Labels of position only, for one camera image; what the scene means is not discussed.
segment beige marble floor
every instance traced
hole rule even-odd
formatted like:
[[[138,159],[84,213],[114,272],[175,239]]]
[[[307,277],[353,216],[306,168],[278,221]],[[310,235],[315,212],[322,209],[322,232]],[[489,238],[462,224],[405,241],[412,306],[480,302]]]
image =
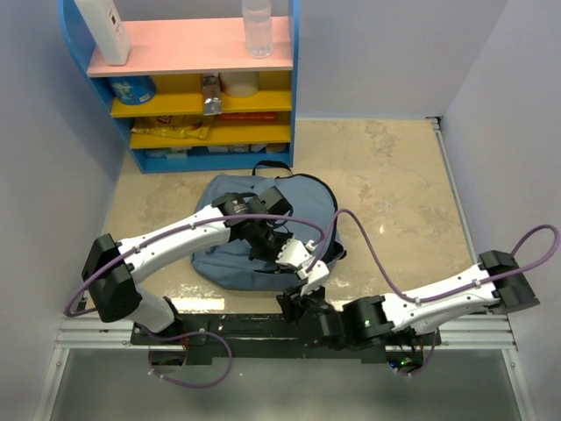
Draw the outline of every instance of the beige marble floor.
[[[340,207],[355,211],[401,289],[438,281],[470,265],[444,163],[426,120],[299,121],[295,173],[327,182]],[[137,236],[190,215],[218,172],[142,175],[129,157],[107,226],[114,239]],[[229,174],[247,175],[249,171]],[[279,175],[264,169],[261,175]],[[388,292],[354,223],[339,232],[348,250],[328,287],[336,303]],[[277,311],[274,293],[227,291],[197,275],[189,258],[144,284],[180,311]]]

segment backpack strap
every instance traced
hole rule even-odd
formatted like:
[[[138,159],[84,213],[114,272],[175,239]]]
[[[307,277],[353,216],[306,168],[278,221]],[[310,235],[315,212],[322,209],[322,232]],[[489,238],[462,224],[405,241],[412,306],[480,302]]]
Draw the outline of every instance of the backpack strap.
[[[290,167],[281,161],[259,161],[257,164],[255,164],[255,167],[253,167],[252,175],[255,175],[257,167],[282,168],[286,169],[291,175],[293,175]]]

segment white container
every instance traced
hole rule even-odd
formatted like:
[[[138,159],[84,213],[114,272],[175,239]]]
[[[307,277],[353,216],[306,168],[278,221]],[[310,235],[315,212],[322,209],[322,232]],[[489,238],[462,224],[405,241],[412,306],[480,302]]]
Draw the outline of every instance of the white container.
[[[75,1],[107,64],[124,65],[131,52],[131,40],[113,0]]]
[[[259,90],[258,72],[224,72],[220,74],[222,91],[228,96],[245,98]]]

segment snack package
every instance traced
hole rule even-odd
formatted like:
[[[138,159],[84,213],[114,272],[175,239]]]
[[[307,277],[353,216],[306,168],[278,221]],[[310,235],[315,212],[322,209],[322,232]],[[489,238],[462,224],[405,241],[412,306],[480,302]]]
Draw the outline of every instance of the snack package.
[[[206,139],[213,119],[212,116],[137,117],[131,132],[163,138]]]
[[[215,116],[222,112],[222,93],[218,73],[202,74],[202,114]]]

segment yellow shelf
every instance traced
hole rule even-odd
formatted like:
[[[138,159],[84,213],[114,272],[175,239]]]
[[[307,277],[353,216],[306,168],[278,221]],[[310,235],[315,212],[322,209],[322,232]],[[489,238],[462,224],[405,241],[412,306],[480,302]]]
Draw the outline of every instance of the yellow shelf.
[[[132,149],[182,146],[221,146],[256,143],[290,143],[290,113],[276,121],[225,121],[216,118],[207,139],[171,139],[133,133]]]
[[[222,94],[224,113],[290,111],[292,94],[289,71],[259,73],[259,92],[247,98]],[[202,114],[200,75],[154,75],[156,95],[142,105],[124,105],[113,101],[111,116],[148,117]]]

